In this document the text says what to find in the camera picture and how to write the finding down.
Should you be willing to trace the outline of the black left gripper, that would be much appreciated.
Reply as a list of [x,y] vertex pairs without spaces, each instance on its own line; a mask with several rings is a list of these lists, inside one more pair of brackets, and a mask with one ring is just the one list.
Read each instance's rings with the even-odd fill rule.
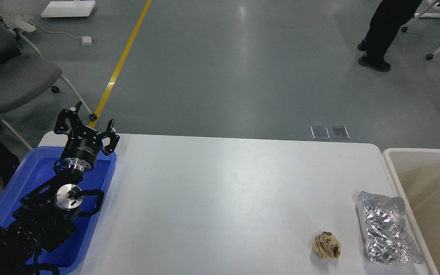
[[[76,130],[84,127],[78,113],[82,102],[75,107],[60,111],[53,132],[67,136],[66,145],[59,158],[61,164],[69,166],[75,164],[87,172],[94,169],[99,152],[104,155],[113,153],[118,145],[120,136],[115,132],[115,120],[109,120],[104,132],[96,130]],[[103,140],[108,139],[109,143],[104,146]]]

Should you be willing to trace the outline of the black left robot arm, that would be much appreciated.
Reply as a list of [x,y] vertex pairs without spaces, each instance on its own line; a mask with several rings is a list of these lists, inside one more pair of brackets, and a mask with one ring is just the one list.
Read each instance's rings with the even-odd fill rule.
[[82,102],[60,111],[55,134],[67,136],[62,154],[54,162],[54,176],[20,199],[14,221],[0,226],[0,275],[59,275],[56,265],[39,263],[43,250],[50,253],[78,230],[77,217],[97,214],[105,200],[101,189],[81,189],[84,174],[94,169],[99,153],[112,154],[120,140],[115,120],[103,132],[84,125],[78,113]]

